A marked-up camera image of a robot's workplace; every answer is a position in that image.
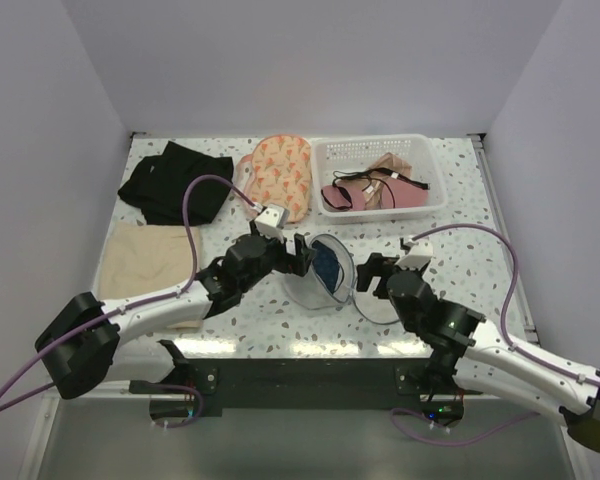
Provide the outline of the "navy blue lace bra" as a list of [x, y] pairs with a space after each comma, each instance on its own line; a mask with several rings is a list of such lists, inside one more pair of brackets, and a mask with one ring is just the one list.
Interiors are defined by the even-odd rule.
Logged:
[[312, 268], [316, 277], [332, 296], [343, 296], [345, 268], [342, 263], [345, 248], [334, 239], [317, 239], [312, 243], [315, 257]]

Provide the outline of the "round white mesh laundry bag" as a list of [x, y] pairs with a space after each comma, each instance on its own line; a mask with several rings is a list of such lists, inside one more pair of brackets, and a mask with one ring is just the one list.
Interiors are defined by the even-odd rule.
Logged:
[[399, 323], [399, 320], [389, 311], [388, 307], [373, 307], [371, 298], [364, 294], [362, 302], [356, 297], [357, 271], [353, 255], [346, 246], [331, 234], [316, 234], [307, 241], [308, 246], [312, 248], [312, 243], [317, 239], [334, 239], [340, 242], [344, 248], [344, 258], [342, 263], [345, 268], [345, 291], [343, 296], [330, 295], [318, 280], [312, 266], [305, 277], [296, 277], [285, 275], [282, 284], [287, 295], [298, 305], [307, 310], [324, 310], [327, 308], [340, 308], [352, 305], [357, 314], [363, 319], [378, 326], [391, 326]]

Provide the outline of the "tulip print mesh laundry bag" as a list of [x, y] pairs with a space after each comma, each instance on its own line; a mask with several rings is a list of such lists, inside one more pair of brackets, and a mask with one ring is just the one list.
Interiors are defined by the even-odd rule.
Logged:
[[289, 212], [289, 223], [304, 219], [311, 199], [311, 147], [295, 135], [261, 140], [236, 166], [236, 184], [254, 203]]

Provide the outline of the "white plastic basket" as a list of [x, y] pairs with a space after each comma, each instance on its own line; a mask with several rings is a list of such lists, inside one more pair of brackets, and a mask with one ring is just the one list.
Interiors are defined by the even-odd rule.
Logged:
[[448, 204], [432, 141], [419, 134], [311, 143], [318, 211], [335, 223], [416, 219]]

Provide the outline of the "black garment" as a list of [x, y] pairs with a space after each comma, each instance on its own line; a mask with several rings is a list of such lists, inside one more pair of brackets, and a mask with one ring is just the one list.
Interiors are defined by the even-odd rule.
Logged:
[[[232, 158], [212, 157], [170, 141], [161, 154], [139, 162], [118, 195], [126, 204], [138, 208], [149, 225], [182, 226], [183, 198], [191, 182], [203, 175], [232, 181], [233, 174]], [[213, 222], [229, 191], [228, 186], [214, 180], [197, 184], [188, 200], [189, 224]]]

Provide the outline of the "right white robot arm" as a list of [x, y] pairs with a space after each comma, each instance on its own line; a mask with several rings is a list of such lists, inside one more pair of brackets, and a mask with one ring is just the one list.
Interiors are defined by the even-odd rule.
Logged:
[[428, 386], [446, 393], [457, 385], [517, 403], [600, 454], [600, 367], [510, 336], [483, 314], [438, 298], [423, 278], [428, 263], [422, 254], [373, 253], [356, 268], [357, 291], [389, 301], [404, 330], [431, 348]]

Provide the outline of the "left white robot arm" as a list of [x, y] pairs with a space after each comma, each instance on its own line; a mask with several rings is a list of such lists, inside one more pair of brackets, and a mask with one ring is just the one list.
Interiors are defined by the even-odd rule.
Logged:
[[305, 276], [315, 251], [300, 234], [294, 247], [290, 253], [283, 239], [246, 234], [196, 273], [188, 287], [176, 284], [108, 302], [90, 292], [76, 295], [38, 337], [35, 349], [60, 396], [78, 398], [108, 381], [131, 342], [182, 321], [224, 313], [272, 272]]

